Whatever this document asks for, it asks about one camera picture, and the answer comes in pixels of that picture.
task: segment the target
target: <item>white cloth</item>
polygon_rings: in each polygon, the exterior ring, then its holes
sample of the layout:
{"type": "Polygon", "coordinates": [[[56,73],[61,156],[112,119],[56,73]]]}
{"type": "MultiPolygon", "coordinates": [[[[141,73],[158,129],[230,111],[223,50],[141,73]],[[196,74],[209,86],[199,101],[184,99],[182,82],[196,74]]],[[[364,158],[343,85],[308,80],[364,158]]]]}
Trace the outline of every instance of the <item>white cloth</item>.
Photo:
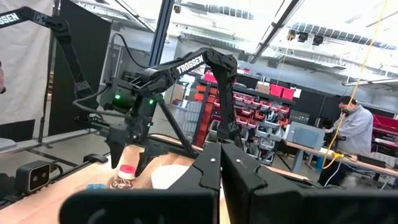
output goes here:
{"type": "MultiPolygon", "coordinates": [[[[0,12],[29,6],[52,14],[52,0],[0,0],[0,12]]],[[[0,29],[0,61],[7,91],[0,95],[0,124],[43,116],[50,30],[26,21],[0,29]]]]}

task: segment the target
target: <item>gray box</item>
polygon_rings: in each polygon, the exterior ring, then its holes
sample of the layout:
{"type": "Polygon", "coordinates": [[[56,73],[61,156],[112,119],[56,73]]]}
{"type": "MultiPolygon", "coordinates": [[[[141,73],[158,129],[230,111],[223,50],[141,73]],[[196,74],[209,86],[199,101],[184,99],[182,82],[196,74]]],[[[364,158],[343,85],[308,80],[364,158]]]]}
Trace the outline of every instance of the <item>gray box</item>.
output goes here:
{"type": "Polygon", "coordinates": [[[287,141],[320,150],[323,145],[325,130],[293,121],[287,133],[287,141]]]}

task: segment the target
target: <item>ceiling light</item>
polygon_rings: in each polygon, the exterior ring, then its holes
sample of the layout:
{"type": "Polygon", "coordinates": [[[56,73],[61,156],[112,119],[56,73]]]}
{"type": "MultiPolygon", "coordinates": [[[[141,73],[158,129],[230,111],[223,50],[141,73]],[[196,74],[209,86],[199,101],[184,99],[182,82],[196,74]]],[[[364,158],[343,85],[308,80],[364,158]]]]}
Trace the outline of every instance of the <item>ceiling light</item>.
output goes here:
{"type": "Polygon", "coordinates": [[[374,80],[370,81],[373,84],[380,84],[380,83],[391,83],[391,82],[398,82],[398,78],[389,78],[385,80],[374,80]]]}
{"type": "MultiPolygon", "coordinates": [[[[343,86],[355,86],[358,82],[342,83],[343,86]]],[[[360,81],[359,85],[370,84],[369,81],[360,81]]]]}

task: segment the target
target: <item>blue object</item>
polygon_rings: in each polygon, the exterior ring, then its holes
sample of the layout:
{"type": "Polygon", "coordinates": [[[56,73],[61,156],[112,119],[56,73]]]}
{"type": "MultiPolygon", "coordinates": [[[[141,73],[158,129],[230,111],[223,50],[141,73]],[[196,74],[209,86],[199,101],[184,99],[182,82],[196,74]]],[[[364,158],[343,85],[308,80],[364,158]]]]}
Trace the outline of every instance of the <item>blue object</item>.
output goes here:
{"type": "Polygon", "coordinates": [[[105,189],[104,184],[89,184],[86,189],[105,189]]]}
{"type": "Polygon", "coordinates": [[[323,157],[318,156],[318,160],[317,160],[317,169],[318,170],[322,170],[322,164],[323,164],[323,157]]]}

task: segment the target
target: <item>workbench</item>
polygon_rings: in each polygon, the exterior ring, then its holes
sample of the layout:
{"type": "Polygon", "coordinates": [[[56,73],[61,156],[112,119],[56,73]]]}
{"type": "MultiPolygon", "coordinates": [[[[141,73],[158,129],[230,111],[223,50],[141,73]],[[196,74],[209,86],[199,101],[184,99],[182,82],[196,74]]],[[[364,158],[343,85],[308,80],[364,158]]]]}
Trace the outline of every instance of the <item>workbench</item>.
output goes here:
{"type": "MultiPolygon", "coordinates": [[[[181,143],[176,139],[156,135],[155,137],[161,138],[164,141],[170,141],[174,144],[181,143]]],[[[136,166],[139,160],[139,153],[144,149],[139,146],[128,146],[125,148],[122,158],[119,162],[121,164],[130,164],[136,166]]],[[[58,223],[58,212],[62,203],[72,194],[77,191],[85,190],[88,184],[109,184],[109,180],[115,177],[118,169],[111,168],[111,158],[108,156],[109,161],[105,164],[96,162],[85,168],[65,177],[58,182],[49,185],[36,194],[30,195],[22,200],[9,205],[8,207],[0,210],[0,223],[7,224],[54,224],[58,223]]],[[[140,189],[152,188],[150,176],[152,172],[164,165],[180,164],[183,166],[190,166],[194,160],[178,154],[169,153],[165,156],[155,158],[143,171],[143,173],[134,180],[134,187],[140,189]]],[[[274,172],[282,175],[287,175],[301,180],[308,180],[306,177],[292,174],[283,170],[269,167],[274,172]]],[[[228,210],[226,207],[225,199],[220,201],[220,223],[229,223],[228,210]]]]}
{"type": "MultiPolygon", "coordinates": [[[[292,170],[291,170],[292,173],[294,173],[294,174],[297,174],[300,171],[300,167],[301,167],[302,161],[303,161],[303,153],[304,152],[307,152],[309,154],[313,154],[316,156],[322,156],[322,157],[324,157],[326,155],[324,151],[327,149],[323,149],[322,151],[316,150],[316,149],[311,149],[309,147],[301,146],[299,144],[296,144],[296,143],[293,143],[290,141],[286,141],[285,139],[283,140],[283,142],[287,146],[294,147],[294,148],[298,149],[296,156],[294,158],[293,166],[292,166],[292,170]]],[[[328,154],[326,156],[329,159],[333,158],[333,156],[331,154],[328,154]]],[[[351,165],[351,166],[362,167],[362,168],[365,168],[368,170],[373,170],[379,174],[383,174],[383,175],[386,175],[389,177],[398,178],[398,171],[395,171],[390,168],[382,168],[382,167],[374,166],[374,165],[367,164],[367,163],[364,163],[361,161],[357,161],[356,156],[354,156],[354,155],[352,155],[351,157],[352,157],[351,159],[348,159],[347,157],[344,157],[342,159],[336,159],[335,162],[342,160],[342,162],[344,162],[345,164],[351,165]]]]}

